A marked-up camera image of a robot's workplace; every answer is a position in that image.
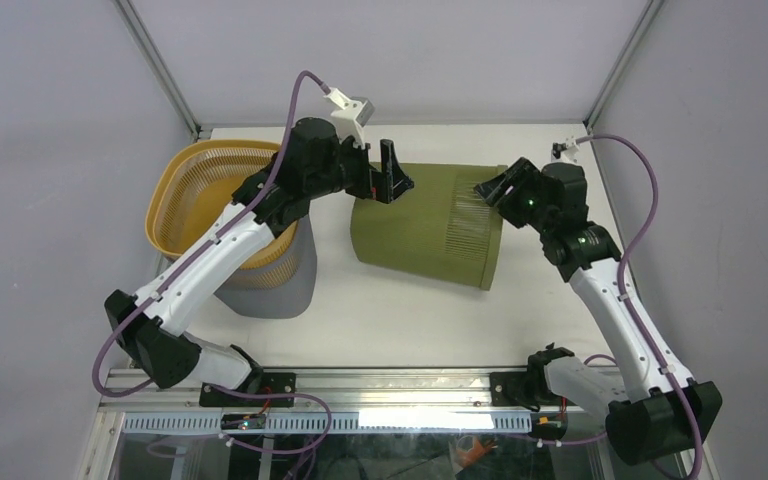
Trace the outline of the yellow slatted plastic basket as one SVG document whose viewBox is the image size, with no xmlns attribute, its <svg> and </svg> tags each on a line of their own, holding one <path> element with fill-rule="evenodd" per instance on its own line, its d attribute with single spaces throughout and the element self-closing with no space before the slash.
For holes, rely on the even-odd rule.
<svg viewBox="0 0 768 480">
<path fill-rule="evenodd" d="M 278 152 L 261 140 L 220 139 L 194 143 L 168 164 L 149 203 L 148 241 L 174 261 L 215 222 L 232 194 Z"/>
</svg>

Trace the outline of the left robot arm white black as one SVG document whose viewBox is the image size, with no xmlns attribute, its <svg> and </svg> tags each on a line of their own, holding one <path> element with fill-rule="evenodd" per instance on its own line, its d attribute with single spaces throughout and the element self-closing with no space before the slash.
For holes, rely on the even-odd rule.
<svg viewBox="0 0 768 480">
<path fill-rule="evenodd" d="M 140 389 L 195 379 L 222 388 L 237 406 L 254 403 L 261 392 L 256 362 L 239 347 L 191 335 L 192 317 L 234 271 L 306 217 L 313 201 L 344 192 L 390 204 L 412 189 L 393 140 L 381 140 L 379 148 L 374 167 L 369 144 L 340 138 L 328 120 L 298 120 L 270 162 L 243 181 L 213 225 L 170 267 L 134 293 L 108 295 L 104 310 L 112 333 L 99 353 L 119 345 L 147 376 Z"/>
</svg>

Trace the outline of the green slatted plastic basket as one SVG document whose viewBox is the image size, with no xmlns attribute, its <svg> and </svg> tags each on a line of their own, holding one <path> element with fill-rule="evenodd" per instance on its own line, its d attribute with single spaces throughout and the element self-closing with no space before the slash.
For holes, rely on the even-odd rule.
<svg viewBox="0 0 768 480">
<path fill-rule="evenodd" d="M 474 187 L 505 169 L 504 165 L 406 164 L 413 189 L 391 204 L 354 203 L 349 232 L 356 258 L 377 267 L 490 290 L 503 219 Z"/>
</svg>

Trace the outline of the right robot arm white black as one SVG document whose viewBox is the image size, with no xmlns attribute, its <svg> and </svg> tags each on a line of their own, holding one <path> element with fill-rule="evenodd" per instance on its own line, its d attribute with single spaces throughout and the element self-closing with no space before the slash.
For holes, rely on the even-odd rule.
<svg viewBox="0 0 768 480">
<path fill-rule="evenodd" d="M 722 407 L 716 385 L 697 381 L 656 331 L 626 279 L 608 231 L 589 218 L 582 167 L 526 158 L 474 188 L 478 198 L 516 228 L 533 228 L 544 257 L 586 306 L 621 377 L 585 365 L 571 350 L 549 345 L 530 355 L 524 373 L 505 380 L 508 404 L 537 412 L 565 399 L 605 428 L 628 465 L 699 452 Z"/>
</svg>

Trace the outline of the grey slatted plastic basket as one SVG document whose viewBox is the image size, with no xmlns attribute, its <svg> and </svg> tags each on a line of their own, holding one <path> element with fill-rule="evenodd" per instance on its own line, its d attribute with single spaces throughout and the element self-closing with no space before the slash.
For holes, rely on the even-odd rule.
<svg viewBox="0 0 768 480">
<path fill-rule="evenodd" d="M 317 278 L 318 255 L 308 217 L 297 224 L 288 248 L 273 262 L 234 273 L 215 296 L 245 317 L 287 319 L 310 305 Z"/>
</svg>

